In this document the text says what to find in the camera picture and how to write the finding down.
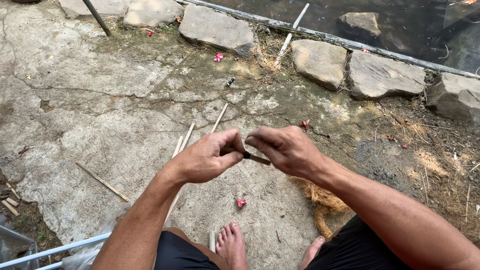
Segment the pond liner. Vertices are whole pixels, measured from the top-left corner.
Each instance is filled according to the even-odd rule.
[[[217,11],[221,11],[221,12],[231,14],[231,15],[237,17],[237,18],[240,18],[240,19],[258,22],[258,23],[261,23],[265,26],[280,29],[280,30],[284,30],[284,31],[288,31],[288,32],[315,35],[315,36],[321,37],[323,39],[327,39],[327,40],[330,40],[330,41],[333,41],[333,42],[337,42],[339,45],[341,45],[342,47],[344,47],[346,49],[367,48],[367,50],[369,50],[370,52],[374,52],[374,53],[384,55],[384,56],[387,56],[389,58],[397,59],[397,60],[400,60],[400,61],[408,62],[410,64],[413,64],[413,65],[416,65],[416,66],[419,66],[419,67],[428,68],[428,69],[431,69],[433,71],[448,72],[448,73],[467,76],[467,77],[480,78],[480,76],[472,74],[470,72],[458,70],[458,69],[447,67],[447,66],[440,65],[440,64],[435,64],[435,63],[428,62],[428,61],[419,60],[419,59],[416,59],[416,58],[413,58],[413,57],[410,57],[410,56],[407,56],[407,55],[403,55],[403,54],[400,54],[400,53],[395,53],[395,52],[391,52],[389,50],[368,46],[368,45],[360,43],[360,42],[356,42],[356,41],[352,41],[352,40],[349,40],[349,39],[337,37],[337,36],[327,34],[327,33],[322,33],[322,32],[318,32],[318,31],[310,30],[310,29],[303,28],[303,27],[298,27],[297,29],[294,29],[292,24],[289,24],[289,23],[286,23],[286,22],[277,21],[277,20],[274,20],[274,19],[270,19],[270,18],[266,18],[266,17],[262,17],[262,16],[258,16],[258,15],[254,15],[254,14],[230,9],[230,8],[226,8],[224,6],[207,3],[205,1],[201,1],[201,0],[176,0],[176,2],[179,2],[179,3],[182,3],[182,4],[195,4],[195,5],[206,6],[206,7],[215,9]]]

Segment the pond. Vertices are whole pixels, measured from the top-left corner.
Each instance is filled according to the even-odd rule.
[[[207,2],[475,73],[480,67],[480,1],[462,0],[207,0]],[[378,13],[377,40],[352,35],[336,21],[349,12]]]

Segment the bare foot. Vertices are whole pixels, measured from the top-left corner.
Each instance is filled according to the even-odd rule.
[[[307,266],[315,257],[315,254],[317,254],[317,251],[322,247],[324,243],[325,243],[325,237],[323,236],[317,237],[312,242],[312,244],[308,247],[307,252],[305,252],[305,257],[303,257],[303,260],[301,261],[299,270],[304,270],[305,268],[307,268]]]
[[[215,248],[216,253],[227,261],[231,270],[248,270],[245,243],[240,227],[235,221],[230,222],[230,225],[225,224],[222,228]]]

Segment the hand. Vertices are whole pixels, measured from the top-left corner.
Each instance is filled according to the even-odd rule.
[[[223,147],[233,147],[238,152],[220,156]],[[229,128],[207,134],[185,148],[160,171],[173,174],[180,184],[205,183],[218,176],[243,159],[240,129]]]
[[[245,143],[264,153],[282,172],[310,180],[323,161],[330,160],[296,126],[281,129],[262,126],[250,132]]]

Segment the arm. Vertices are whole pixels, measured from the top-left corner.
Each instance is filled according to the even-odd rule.
[[[480,250],[445,219],[323,155],[298,127],[261,127],[245,143],[263,152],[281,171],[307,178],[338,196],[410,267],[480,268]]]
[[[230,145],[239,152],[220,156],[220,149]],[[238,128],[208,134],[183,150],[155,175],[113,230],[91,269],[151,269],[168,209],[180,188],[218,177],[240,162],[244,151]]]

